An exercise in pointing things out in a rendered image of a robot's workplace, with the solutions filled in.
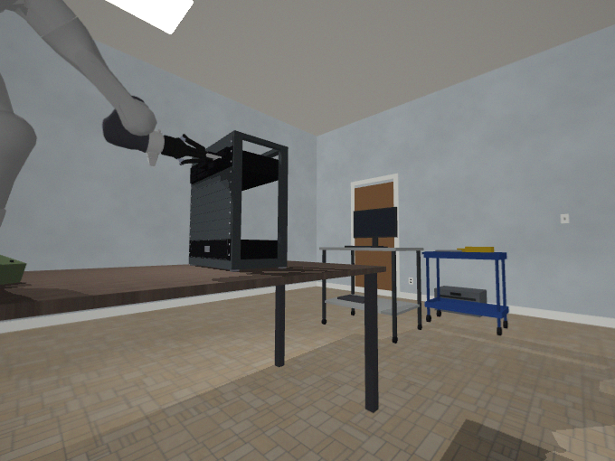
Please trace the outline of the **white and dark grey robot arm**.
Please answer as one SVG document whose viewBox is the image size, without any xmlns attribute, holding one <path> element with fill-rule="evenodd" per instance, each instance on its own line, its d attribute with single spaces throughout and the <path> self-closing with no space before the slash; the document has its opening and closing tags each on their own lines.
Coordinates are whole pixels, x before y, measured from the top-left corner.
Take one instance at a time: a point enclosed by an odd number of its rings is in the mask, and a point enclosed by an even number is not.
<svg viewBox="0 0 615 461">
<path fill-rule="evenodd" d="M 107 142 L 147 153 L 148 163 L 155 166 L 158 155 L 164 149 L 165 138 L 160 129 L 155 131 L 157 122 L 154 113 L 142 99 L 131 96 L 111 72 L 76 14 L 62 0 L 0 0 L 0 13 L 5 9 L 23 17 L 114 107 L 102 122 L 103 136 Z M 14 181 L 35 147 L 36 140 L 33 127 L 14 113 L 0 73 L 0 227 Z"/>
</svg>

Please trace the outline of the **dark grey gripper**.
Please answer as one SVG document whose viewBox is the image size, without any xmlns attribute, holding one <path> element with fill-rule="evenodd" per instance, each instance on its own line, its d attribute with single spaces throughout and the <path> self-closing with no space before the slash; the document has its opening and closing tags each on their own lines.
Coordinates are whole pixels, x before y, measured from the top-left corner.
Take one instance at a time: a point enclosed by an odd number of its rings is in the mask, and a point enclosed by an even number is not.
<svg viewBox="0 0 615 461">
<path fill-rule="evenodd" d="M 166 135 L 164 135 L 163 137 L 165 138 L 165 144 L 161 154 L 172 156 L 175 159 L 178 159 L 180 165 L 202 163 L 205 159 L 214 161 L 217 158 L 222 158 L 221 156 L 207 153 L 204 146 L 201 146 L 200 144 L 194 142 L 186 134 L 182 134 L 180 138 L 174 138 Z M 188 146 L 185 142 L 191 146 L 194 146 L 195 148 Z M 197 157 L 200 159 L 184 160 L 182 159 L 182 157 L 184 156 Z"/>
</svg>

